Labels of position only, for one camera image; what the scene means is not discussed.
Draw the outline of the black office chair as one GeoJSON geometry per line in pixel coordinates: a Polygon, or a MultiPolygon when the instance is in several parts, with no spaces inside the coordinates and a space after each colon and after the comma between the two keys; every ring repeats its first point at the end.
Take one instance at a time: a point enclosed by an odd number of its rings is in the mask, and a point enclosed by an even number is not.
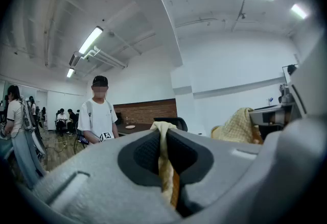
{"type": "Polygon", "coordinates": [[[177,127],[177,129],[187,132],[188,127],[186,122],[181,117],[155,117],[154,121],[164,121],[171,123],[177,127]]]}

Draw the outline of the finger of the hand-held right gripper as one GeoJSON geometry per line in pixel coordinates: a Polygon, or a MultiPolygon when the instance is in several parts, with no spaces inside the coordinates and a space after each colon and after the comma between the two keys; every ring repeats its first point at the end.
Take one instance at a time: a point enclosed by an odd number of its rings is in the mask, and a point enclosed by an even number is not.
{"type": "Polygon", "coordinates": [[[287,115],[290,116],[292,105],[274,105],[249,112],[251,122],[258,126],[284,126],[287,115]]]}

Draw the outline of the dark table with white legs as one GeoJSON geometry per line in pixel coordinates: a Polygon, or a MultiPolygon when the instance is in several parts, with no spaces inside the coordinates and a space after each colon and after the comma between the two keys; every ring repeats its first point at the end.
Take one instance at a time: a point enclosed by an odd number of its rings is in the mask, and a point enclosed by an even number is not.
{"type": "Polygon", "coordinates": [[[141,132],[141,131],[145,131],[145,130],[149,130],[152,126],[151,124],[143,124],[143,123],[132,123],[132,124],[128,124],[128,125],[135,125],[135,128],[134,129],[126,129],[125,126],[127,126],[127,124],[117,125],[118,134],[120,137],[129,135],[129,134],[133,134],[133,133],[137,133],[137,132],[141,132]]]}

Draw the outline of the white ceiling pipes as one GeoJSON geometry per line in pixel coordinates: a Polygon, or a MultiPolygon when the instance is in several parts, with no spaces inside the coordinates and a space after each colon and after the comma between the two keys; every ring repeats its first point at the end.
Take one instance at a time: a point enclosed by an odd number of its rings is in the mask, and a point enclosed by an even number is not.
{"type": "Polygon", "coordinates": [[[124,69],[128,66],[126,63],[123,63],[122,61],[105,53],[104,51],[102,51],[100,48],[98,48],[96,46],[94,46],[93,49],[88,50],[87,53],[85,53],[84,55],[81,56],[81,59],[83,59],[83,60],[86,60],[89,58],[93,58],[104,64],[107,64],[107,65],[110,65],[110,66],[113,66],[116,68],[120,68],[120,69],[124,69]]]}

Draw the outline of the yellow checked clothes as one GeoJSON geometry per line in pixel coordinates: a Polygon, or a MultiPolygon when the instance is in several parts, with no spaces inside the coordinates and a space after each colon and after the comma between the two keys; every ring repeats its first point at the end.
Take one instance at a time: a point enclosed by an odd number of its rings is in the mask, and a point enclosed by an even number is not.
{"type": "MultiPolygon", "coordinates": [[[[222,126],[215,126],[211,130],[211,138],[239,143],[263,144],[259,127],[252,124],[249,112],[252,108],[240,108],[222,126]]],[[[177,207],[178,191],[180,189],[179,174],[172,166],[169,155],[166,134],[169,129],[177,128],[167,119],[154,120],[152,130],[159,130],[159,158],[158,175],[161,179],[161,193],[166,202],[172,207],[177,207]]]]}

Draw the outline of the ceiling air vent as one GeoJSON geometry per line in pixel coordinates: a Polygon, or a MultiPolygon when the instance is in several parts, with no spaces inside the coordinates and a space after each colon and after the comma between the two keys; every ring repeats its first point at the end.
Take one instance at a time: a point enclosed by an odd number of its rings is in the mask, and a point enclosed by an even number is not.
{"type": "Polygon", "coordinates": [[[78,63],[78,61],[80,60],[80,53],[79,52],[74,52],[70,61],[69,61],[69,65],[71,67],[75,67],[78,63]]]}

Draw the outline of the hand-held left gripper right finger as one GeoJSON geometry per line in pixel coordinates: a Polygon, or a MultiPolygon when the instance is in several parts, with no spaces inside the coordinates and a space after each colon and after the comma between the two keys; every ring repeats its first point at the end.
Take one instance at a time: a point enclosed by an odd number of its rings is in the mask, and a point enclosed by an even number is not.
{"type": "Polygon", "coordinates": [[[230,142],[168,130],[169,160],[179,176],[176,210],[191,216],[221,197],[250,167],[260,144],[230,142]]]}

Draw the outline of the whiteboard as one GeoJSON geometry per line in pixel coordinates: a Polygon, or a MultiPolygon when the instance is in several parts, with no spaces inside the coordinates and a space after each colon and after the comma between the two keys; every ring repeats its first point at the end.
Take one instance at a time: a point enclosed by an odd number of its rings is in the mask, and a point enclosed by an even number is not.
{"type": "Polygon", "coordinates": [[[294,73],[298,68],[298,64],[291,64],[288,66],[283,66],[283,73],[284,73],[284,77],[286,80],[286,83],[289,84],[291,82],[291,75],[292,73],[294,73]]]}

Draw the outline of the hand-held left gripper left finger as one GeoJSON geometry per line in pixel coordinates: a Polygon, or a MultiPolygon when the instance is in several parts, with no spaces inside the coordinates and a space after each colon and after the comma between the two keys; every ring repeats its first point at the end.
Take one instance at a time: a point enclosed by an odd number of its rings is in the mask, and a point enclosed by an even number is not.
{"type": "Polygon", "coordinates": [[[93,144],[41,179],[33,194],[52,210],[82,224],[171,224],[182,217],[160,187],[132,182],[119,152],[151,130],[93,144]]]}

